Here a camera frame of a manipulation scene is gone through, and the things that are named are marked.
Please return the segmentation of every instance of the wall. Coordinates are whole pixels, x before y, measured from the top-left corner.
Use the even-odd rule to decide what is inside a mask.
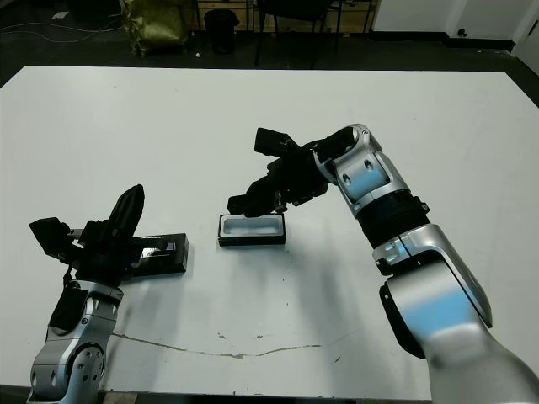
[[[539,0],[534,0],[513,34],[513,42],[519,44],[526,38],[532,25],[539,19]]]
[[[452,0],[381,0],[375,31],[443,32]]]
[[[373,29],[457,37],[464,28],[467,38],[515,40],[525,31],[536,3],[539,0],[381,0]]]
[[[456,37],[456,32],[464,28],[467,38],[512,40],[532,4],[533,0],[467,0],[460,18],[449,22],[446,33]]]

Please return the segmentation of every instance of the white tabletop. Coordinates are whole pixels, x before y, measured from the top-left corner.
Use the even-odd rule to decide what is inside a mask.
[[[0,89],[0,384],[28,385],[65,267],[28,224],[108,217],[186,232],[188,272],[123,284],[102,387],[427,399],[384,278],[337,189],[286,214],[280,247],[219,248],[227,198],[265,175],[259,126],[303,144],[363,123],[483,284],[493,333],[539,372],[539,110],[503,73],[26,67]]]

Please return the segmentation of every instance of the black floor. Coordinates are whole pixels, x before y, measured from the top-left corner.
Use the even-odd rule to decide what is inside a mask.
[[[8,34],[9,30],[31,30],[53,40],[78,40],[87,33],[50,26],[27,25],[4,29],[13,24],[41,22],[83,29],[120,26],[119,17],[81,18],[70,13],[65,19],[51,19],[56,11],[69,9],[69,2],[55,0],[17,0],[0,9],[0,86],[23,66],[140,66],[253,69],[258,35],[237,34],[236,50],[231,55],[215,55],[205,34],[195,34],[186,52],[140,58],[131,54],[129,40],[122,29],[99,33],[75,43],[53,43],[28,33]],[[308,69],[316,37],[289,34],[264,37],[260,69]],[[374,41],[368,38],[341,38],[334,49],[334,38],[325,37],[318,52],[316,69],[323,70],[434,70],[506,72],[539,105],[539,77],[506,50],[448,48],[440,42]]]

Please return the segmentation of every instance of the trash can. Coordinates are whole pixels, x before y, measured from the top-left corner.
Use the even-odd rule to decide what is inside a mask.
[[[204,15],[204,22],[213,51],[221,54],[233,53],[234,27],[239,24],[236,14],[227,9],[211,10]]]

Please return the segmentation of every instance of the chair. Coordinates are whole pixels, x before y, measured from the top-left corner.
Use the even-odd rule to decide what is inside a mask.
[[[262,47],[262,38],[264,33],[266,14],[273,15],[276,35],[279,34],[277,24],[278,17],[312,22],[313,33],[316,28],[317,21],[320,21],[321,34],[323,32],[323,28],[326,23],[326,17],[328,15],[328,10],[332,2],[333,0],[258,0],[257,3],[259,5],[260,13],[260,37],[259,45],[256,50],[256,57],[254,59],[254,65],[259,65],[260,49]],[[312,69],[314,68],[317,54],[318,49],[315,48],[311,61]]]

